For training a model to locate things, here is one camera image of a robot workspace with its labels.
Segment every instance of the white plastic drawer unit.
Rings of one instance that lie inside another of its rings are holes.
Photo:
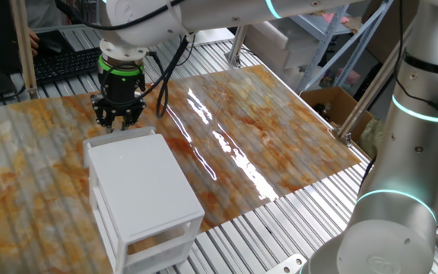
[[[184,261],[204,209],[163,136],[137,129],[84,147],[90,205],[114,273],[149,274]]]

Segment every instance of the keyboard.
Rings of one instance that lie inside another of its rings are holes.
[[[97,71],[100,48],[36,59],[34,63],[37,84],[85,75]]]

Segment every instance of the orange stained surface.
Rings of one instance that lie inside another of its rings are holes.
[[[167,115],[154,116],[154,92],[137,127],[167,140],[204,207],[203,231],[359,162],[261,65],[169,89]],[[1,272],[111,272],[82,163],[82,142],[105,134],[95,119],[89,94],[0,107]]]

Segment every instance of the green light ring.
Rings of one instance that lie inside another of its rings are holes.
[[[357,200],[356,205],[357,205],[357,204],[359,203],[359,201],[361,201],[363,198],[368,197],[368,196],[373,195],[373,194],[377,194],[377,193],[394,193],[394,194],[400,194],[400,195],[406,196],[406,197],[408,197],[408,198],[410,198],[410,199],[413,199],[413,200],[419,202],[421,205],[423,205],[423,206],[424,206],[424,207],[430,212],[430,214],[432,214],[432,216],[433,216],[433,220],[435,220],[435,223],[437,224],[437,217],[435,216],[435,214],[433,213],[432,209],[430,209],[430,207],[429,207],[428,205],[426,205],[424,202],[422,202],[420,199],[418,199],[418,198],[415,197],[415,196],[412,196],[412,195],[410,195],[410,194],[403,193],[403,192],[401,192],[401,191],[397,191],[397,190],[375,190],[375,191],[372,191],[372,192],[370,192],[370,193],[366,193],[366,194],[362,195],[362,196]]]
[[[281,16],[275,10],[275,7],[273,6],[271,0],[266,0],[266,5],[268,6],[268,9],[270,10],[271,14],[273,14],[273,16],[275,16],[277,19],[281,19]]]
[[[99,66],[101,68],[103,68],[105,71],[109,71],[111,70],[111,67],[108,66],[104,60],[103,60],[103,56],[99,56]],[[130,72],[124,72],[124,71],[119,71],[119,70],[113,70],[111,72],[111,74],[114,75],[118,75],[118,76],[136,76],[136,75],[140,75],[141,73],[143,73],[144,71],[144,64],[141,64],[141,67],[134,70],[134,71],[130,71]]]
[[[426,116],[420,113],[416,113],[413,110],[409,110],[406,107],[403,107],[396,99],[395,99],[395,95],[393,95],[393,103],[397,106],[397,108],[399,108],[401,111],[403,111],[404,113],[411,115],[415,118],[418,119],[422,119],[425,121],[429,121],[429,122],[435,122],[438,123],[438,118],[437,117],[432,117],[432,116]]]

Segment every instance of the person's hand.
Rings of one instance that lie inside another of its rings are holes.
[[[38,38],[37,34],[32,29],[29,28],[28,30],[30,31],[31,53],[33,54],[33,57],[35,57],[38,55],[37,49],[40,38]]]

